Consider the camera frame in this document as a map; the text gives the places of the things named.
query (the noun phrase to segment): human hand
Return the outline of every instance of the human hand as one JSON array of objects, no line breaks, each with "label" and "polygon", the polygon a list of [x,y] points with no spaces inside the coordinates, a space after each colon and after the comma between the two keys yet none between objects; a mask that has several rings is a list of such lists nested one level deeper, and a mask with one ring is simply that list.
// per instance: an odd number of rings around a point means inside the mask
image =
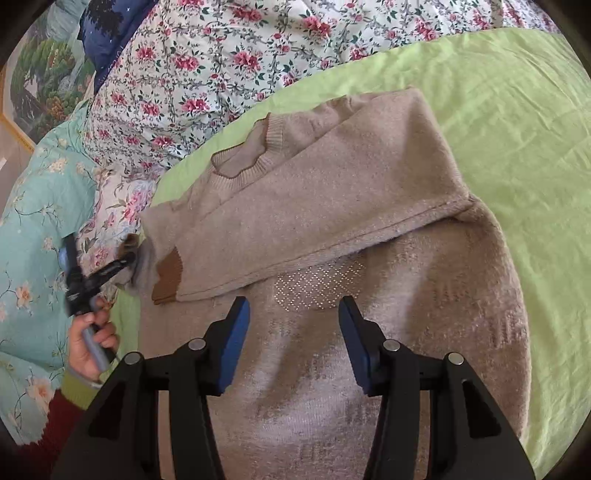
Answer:
[{"label": "human hand", "polygon": [[[105,304],[103,301],[98,300],[97,305],[103,307]],[[95,333],[94,341],[102,347],[112,348],[114,351],[117,351],[119,347],[119,336],[115,334],[115,325],[109,321],[110,316],[107,310],[99,310],[98,312],[75,317],[68,334],[68,362],[70,368],[93,382],[99,380],[102,372],[96,366],[94,359],[88,351],[82,338],[82,332],[93,323],[97,324],[101,327],[101,330]]]}]

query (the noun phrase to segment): sweater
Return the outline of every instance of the sweater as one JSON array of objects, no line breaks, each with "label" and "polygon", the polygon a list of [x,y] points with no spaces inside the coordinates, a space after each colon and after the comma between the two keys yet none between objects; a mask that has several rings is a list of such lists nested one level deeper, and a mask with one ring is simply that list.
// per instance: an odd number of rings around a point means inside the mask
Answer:
[{"label": "sweater", "polygon": [[[464,354],[521,433],[531,373],[519,280],[418,90],[270,114],[142,224],[146,357],[202,336],[235,296],[250,301],[234,382],[209,401],[229,480],[363,476],[379,399],[355,384],[344,295],[416,353]],[[173,478],[165,399],[159,409]],[[423,422],[419,471],[427,452]]]}]

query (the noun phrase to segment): ribbed neckline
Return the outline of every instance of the ribbed neckline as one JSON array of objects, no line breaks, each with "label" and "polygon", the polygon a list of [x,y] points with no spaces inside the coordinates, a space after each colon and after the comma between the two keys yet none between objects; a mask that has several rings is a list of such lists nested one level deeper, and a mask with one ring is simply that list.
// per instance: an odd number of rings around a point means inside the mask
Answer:
[{"label": "ribbed neckline", "polygon": [[251,167],[245,168],[237,176],[232,178],[219,173],[221,166],[231,158],[231,156],[236,154],[236,152],[242,148],[243,144],[219,151],[212,155],[209,167],[212,172],[210,184],[214,189],[224,190],[226,192],[228,190],[238,192],[247,185],[263,177],[281,160],[281,150],[283,148],[283,115],[269,114],[262,121],[267,122],[265,152],[257,158],[256,162],[254,162]]}]

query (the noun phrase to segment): picture frame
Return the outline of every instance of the picture frame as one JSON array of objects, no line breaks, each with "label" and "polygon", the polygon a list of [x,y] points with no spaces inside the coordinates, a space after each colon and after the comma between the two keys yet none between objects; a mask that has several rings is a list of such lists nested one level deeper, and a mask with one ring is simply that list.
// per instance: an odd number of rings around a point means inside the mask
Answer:
[{"label": "picture frame", "polygon": [[56,0],[0,72],[0,122],[28,151],[93,90],[95,68],[78,40],[88,0]]}]

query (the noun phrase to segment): white dotted pattern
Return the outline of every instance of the white dotted pattern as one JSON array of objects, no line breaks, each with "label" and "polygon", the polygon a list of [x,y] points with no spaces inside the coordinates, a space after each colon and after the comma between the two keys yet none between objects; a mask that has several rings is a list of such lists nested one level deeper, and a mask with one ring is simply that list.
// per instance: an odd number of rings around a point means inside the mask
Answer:
[{"label": "white dotted pattern", "polygon": [[345,295],[361,292],[365,265],[359,254],[277,277],[274,298],[288,312],[336,307]]}]

